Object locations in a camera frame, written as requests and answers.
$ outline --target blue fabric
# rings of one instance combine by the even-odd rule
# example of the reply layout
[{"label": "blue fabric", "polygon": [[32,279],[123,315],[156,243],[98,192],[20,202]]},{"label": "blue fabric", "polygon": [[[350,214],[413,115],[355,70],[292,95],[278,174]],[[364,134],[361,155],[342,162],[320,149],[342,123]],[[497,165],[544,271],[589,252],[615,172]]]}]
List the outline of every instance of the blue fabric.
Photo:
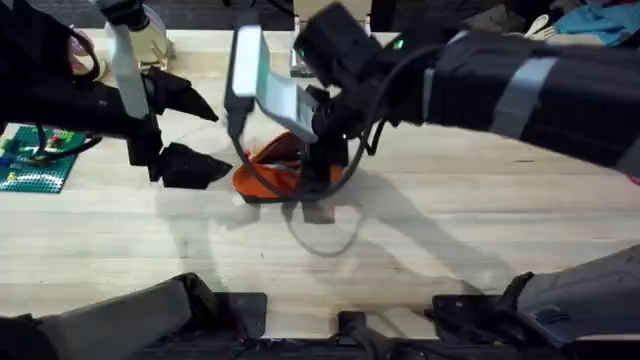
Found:
[{"label": "blue fabric", "polygon": [[615,46],[624,40],[622,33],[640,30],[640,2],[609,7],[588,4],[566,14],[553,26],[559,34],[593,34],[603,44]]}]

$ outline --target green lego plate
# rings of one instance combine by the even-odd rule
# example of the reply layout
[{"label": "green lego plate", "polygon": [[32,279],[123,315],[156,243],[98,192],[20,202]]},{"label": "green lego plate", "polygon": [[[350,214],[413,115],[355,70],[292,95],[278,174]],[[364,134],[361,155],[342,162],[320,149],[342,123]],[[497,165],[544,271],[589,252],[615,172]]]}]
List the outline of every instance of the green lego plate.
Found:
[{"label": "green lego plate", "polygon": [[[55,147],[47,145],[50,152],[75,148],[86,138],[85,134],[72,131],[45,128],[45,132],[47,139],[60,138]],[[46,164],[33,161],[32,156],[38,148],[38,133],[33,126],[21,126],[13,138],[0,141],[0,148],[4,151],[0,157],[0,191],[57,194],[77,157],[68,156]]]}]

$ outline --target black cable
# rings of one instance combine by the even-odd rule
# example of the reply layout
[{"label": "black cable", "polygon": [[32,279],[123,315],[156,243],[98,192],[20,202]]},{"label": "black cable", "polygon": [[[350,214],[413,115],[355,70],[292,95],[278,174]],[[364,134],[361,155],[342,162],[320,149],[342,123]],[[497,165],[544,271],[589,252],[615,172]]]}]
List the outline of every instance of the black cable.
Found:
[{"label": "black cable", "polygon": [[89,141],[81,145],[78,145],[69,150],[52,153],[46,150],[47,134],[44,131],[42,124],[36,124],[36,129],[38,132],[38,149],[36,150],[34,157],[36,158],[35,160],[41,161],[41,162],[49,162],[49,161],[59,160],[68,156],[79,155],[93,148],[94,146],[98,145],[102,141],[101,137],[93,137],[89,135]]},{"label": "black cable", "polygon": [[82,145],[78,145],[73,149],[61,151],[59,153],[47,153],[42,160],[44,161],[54,161],[59,160],[68,156],[79,155],[94,146],[98,145],[102,141],[101,137],[92,137],[89,138],[89,141],[83,143]]},{"label": "black cable", "polygon": [[327,198],[340,190],[344,184],[347,183],[355,173],[358,165],[360,164],[360,160],[362,159],[362,155],[364,155],[364,151],[368,146],[367,140],[371,134],[371,130],[373,125],[378,120],[378,113],[380,112],[380,107],[382,106],[382,99],[386,95],[387,91],[391,87],[391,83],[398,77],[403,70],[409,67],[413,62],[417,60],[421,60],[427,55],[431,55],[434,52],[440,51],[442,46],[430,46],[425,47],[419,50],[416,50],[411,55],[407,56],[398,66],[396,66],[391,73],[384,79],[384,82],[380,86],[380,90],[374,97],[374,100],[371,105],[371,110],[369,110],[367,114],[367,120],[365,125],[364,134],[360,139],[360,144],[358,145],[358,149],[356,150],[355,155],[353,156],[353,161],[347,166],[342,177],[333,185],[331,185],[327,190],[321,193],[314,194],[287,194],[281,189],[274,186],[271,182],[265,179],[259,172],[256,170],[255,166],[249,160],[249,157],[245,154],[242,146],[240,145],[239,136],[231,136],[231,142],[233,143],[233,147],[236,150],[236,153],[242,160],[242,164],[249,172],[249,175],[253,176],[258,180],[258,182],[264,186],[267,190],[276,194],[280,199],[280,201],[292,201],[292,202],[315,202]]},{"label": "black cable", "polygon": [[267,2],[271,5],[273,5],[276,9],[280,10],[281,12],[285,13],[286,15],[295,18],[296,17],[296,13],[294,13],[291,9],[286,8],[284,5],[280,4],[279,2],[277,2],[276,0],[267,0]]}]

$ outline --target wooden surface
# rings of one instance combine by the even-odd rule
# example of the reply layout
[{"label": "wooden surface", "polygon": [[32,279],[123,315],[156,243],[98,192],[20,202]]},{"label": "wooden surface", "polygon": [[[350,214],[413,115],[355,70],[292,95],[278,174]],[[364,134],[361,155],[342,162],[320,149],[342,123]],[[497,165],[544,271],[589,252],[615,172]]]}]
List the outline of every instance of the wooden surface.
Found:
[{"label": "wooden surface", "polygon": [[[101,32],[91,35],[102,50]],[[230,34],[171,37],[175,72],[222,115]],[[285,71],[288,36],[268,39]],[[160,125],[166,144],[239,162],[221,123],[167,112]],[[255,114],[247,147],[279,131]],[[411,310],[433,294],[496,293],[521,272],[638,243],[640,188],[496,136],[402,125],[306,213],[245,205],[230,176],[207,191],[149,184],[125,144],[107,139],[80,156],[61,194],[0,193],[0,313],[61,312],[195,271],[216,290],[267,293],[269,336],[326,336],[347,308],[378,314],[384,332],[428,336]]]}]

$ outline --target orange object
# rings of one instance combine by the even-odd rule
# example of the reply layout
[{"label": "orange object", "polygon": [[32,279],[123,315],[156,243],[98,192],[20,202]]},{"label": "orange object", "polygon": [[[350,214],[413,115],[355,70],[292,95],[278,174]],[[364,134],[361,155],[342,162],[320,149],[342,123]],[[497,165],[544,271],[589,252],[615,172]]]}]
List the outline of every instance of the orange object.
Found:
[{"label": "orange object", "polygon": [[[292,133],[286,132],[267,144],[256,155],[250,157],[250,160],[258,173],[267,181],[285,194],[295,194],[300,182],[299,149],[301,147],[301,140]],[[342,166],[331,166],[330,179],[332,184],[340,179],[342,170]],[[260,184],[244,165],[236,170],[232,181],[235,189],[248,203],[271,203],[282,200]]]}]

